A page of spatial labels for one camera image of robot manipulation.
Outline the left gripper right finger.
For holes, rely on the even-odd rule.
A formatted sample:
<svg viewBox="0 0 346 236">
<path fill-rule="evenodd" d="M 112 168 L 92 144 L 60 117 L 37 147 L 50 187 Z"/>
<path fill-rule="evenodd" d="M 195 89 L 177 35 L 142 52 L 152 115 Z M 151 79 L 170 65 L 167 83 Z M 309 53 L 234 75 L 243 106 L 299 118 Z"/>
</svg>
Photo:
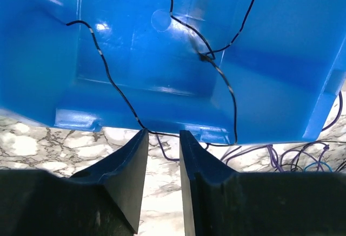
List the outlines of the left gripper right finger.
<svg viewBox="0 0 346 236">
<path fill-rule="evenodd" d="M 345 175 L 240 173 L 179 134 L 186 235 L 345 235 Z"/>
</svg>

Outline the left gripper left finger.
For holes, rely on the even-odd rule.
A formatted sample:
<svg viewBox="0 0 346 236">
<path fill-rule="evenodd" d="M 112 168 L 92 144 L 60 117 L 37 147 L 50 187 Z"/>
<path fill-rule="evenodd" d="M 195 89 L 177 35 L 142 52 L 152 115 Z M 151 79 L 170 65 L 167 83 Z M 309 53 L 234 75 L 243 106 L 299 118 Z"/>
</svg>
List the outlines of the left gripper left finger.
<svg viewBox="0 0 346 236">
<path fill-rule="evenodd" d="M 1 170 L 1 235 L 134 235 L 144 189 L 148 131 L 69 178 L 42 169 Z"/>
</svg>

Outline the blue bin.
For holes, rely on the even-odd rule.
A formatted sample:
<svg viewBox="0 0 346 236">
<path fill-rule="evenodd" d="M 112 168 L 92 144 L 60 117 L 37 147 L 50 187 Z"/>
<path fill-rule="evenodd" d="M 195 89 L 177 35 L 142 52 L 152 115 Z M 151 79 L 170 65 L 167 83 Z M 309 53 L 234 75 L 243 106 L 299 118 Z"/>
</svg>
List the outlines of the blue bin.
<svg viewBox="0 0 346 236">
<path fill-rule="evenodd" d="M 1 0 L 1 114 L 201 142 L 315 140 L 345 80 L 345 0 Z"/>
</svg>

